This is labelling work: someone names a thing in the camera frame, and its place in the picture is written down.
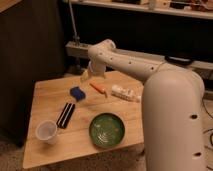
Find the white cup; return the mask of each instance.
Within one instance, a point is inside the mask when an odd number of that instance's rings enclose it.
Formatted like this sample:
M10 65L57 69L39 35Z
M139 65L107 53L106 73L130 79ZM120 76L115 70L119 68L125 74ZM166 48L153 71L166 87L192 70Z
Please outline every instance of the white cup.
M37 126L35 134L39 140L53 145L57 141L57 125L54 121L45 120Z

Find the blue sponge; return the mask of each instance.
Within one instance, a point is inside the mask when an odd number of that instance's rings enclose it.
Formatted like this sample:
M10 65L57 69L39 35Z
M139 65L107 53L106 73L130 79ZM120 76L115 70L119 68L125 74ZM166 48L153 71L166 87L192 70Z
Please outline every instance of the blue sponge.
M77 102L86 98L86 94L79 87L71 88L70 95L73 96Z

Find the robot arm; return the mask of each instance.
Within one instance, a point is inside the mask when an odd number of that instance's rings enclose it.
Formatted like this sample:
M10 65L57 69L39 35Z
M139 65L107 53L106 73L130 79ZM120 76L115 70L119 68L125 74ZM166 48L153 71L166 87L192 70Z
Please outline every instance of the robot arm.
M142 117L147 171L205 171L201 125L202 79L193 71L117 54L105 40L88 50L87 76L106 66L144 83Z

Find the wooden table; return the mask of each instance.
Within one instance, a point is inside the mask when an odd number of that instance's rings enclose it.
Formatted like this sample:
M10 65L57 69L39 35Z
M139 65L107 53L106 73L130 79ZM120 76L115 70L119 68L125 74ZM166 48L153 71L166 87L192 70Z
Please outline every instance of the wooden table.
M108 98L91 87L90 81L104 85ZM93 77L84 83L80 82L79 76L37 82L23 167L28 169L107 151L93 145L88 131L92 119L103 112L118 115L125 125L124 139L113 149L142 143L141 104L110 95L113 84L133 89L138 95L141 95L143 89L139 81L117 71L107 72L106 79ZM70 96L69 90L75 86L79 86L86 93L86 99L76 102L75 98ZM39 141L35 137L36 126L46 119L57 121L66 102L75 103L76 109L68 127L58 130L58 142L54 146L50 146Z

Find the orange object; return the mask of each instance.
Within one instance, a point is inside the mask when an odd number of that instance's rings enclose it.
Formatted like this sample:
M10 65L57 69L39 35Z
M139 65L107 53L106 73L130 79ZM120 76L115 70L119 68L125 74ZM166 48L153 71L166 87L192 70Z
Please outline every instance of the orange object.
M94 89L96 89L99 93L104 94L105 97L107 98L107 93L106 90L103 86L98 85L96 83L89 83Z

